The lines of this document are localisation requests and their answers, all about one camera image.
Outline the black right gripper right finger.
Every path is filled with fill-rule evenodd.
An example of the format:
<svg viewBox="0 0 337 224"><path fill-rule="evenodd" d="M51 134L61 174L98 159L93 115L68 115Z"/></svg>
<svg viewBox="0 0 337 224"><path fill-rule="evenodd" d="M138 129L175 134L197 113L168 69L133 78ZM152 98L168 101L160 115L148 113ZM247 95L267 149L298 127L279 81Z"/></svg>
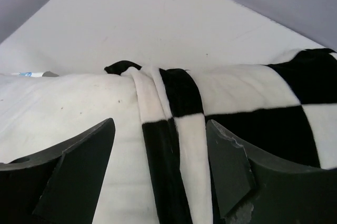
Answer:
<svg viewBox="0 0 337 224"><path fill-rule="evenodd" d="M336 223L336 170L294 163L206 125L216 223Z"/></svg>

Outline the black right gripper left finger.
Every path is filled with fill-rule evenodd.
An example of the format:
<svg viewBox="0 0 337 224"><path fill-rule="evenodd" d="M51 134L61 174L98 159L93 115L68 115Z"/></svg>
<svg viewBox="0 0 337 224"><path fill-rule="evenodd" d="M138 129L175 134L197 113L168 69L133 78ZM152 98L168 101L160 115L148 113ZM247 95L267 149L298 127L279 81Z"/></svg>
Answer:
<svg viewBox="0 0 337 224"><path fill-rule="evenodd" d="M109 118L1 163L1 223L92 223L115 137Z"/></svg>

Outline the white pillow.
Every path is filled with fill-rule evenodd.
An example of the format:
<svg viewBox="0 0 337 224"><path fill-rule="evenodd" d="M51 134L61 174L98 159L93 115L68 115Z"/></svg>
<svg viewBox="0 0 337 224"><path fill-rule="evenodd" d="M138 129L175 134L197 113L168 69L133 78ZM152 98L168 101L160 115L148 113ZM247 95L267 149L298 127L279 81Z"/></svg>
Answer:
<svg viewBox="0 0 337 224"><path fill-rule="evenodd" d="M1 161L44 150L105 119L116 133L94 223L158 223L134 81L111 74L1 76Z"/></svg>

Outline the black white checkered pillowcase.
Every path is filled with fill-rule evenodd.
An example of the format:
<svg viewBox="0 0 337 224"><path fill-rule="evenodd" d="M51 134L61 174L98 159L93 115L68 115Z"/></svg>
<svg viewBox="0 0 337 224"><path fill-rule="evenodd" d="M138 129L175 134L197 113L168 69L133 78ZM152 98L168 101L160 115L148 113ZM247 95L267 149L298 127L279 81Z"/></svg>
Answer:
<svg viewBox="0 0 337 224"><path fill-rule="evenodd" d="M134 81L158 223L216 223L206 125L214 120L279 158L336 170L336 52L207 73L119 61Z"/></svg>

